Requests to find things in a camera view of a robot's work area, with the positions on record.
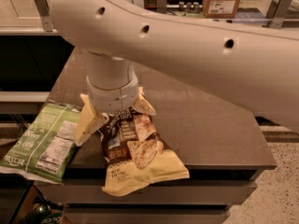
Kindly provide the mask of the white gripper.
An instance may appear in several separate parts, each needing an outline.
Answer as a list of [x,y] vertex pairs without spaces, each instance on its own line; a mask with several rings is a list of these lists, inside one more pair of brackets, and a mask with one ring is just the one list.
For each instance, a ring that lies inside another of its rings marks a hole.
[[138,97],[136,75],[133,75],[131,81],[121,88],[103,90],[96,88],[89,79],[87,79],[87,88],[92,105],[87,102],[79,115],[74,138],[78,147],[81,147],[106,121],[104,116],[97,114],[94,108],[100,113],[118,113],[131,106],[133,110],[142,114],[150,116],[156,114],[155,109],[142,95]]

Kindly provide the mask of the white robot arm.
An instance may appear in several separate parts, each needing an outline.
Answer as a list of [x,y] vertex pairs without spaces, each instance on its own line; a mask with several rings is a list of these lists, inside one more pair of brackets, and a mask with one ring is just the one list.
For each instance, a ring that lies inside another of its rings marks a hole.
[[141,63],[296,132],[297,32],[150,12],[126,0],[52,0],[72,45]]

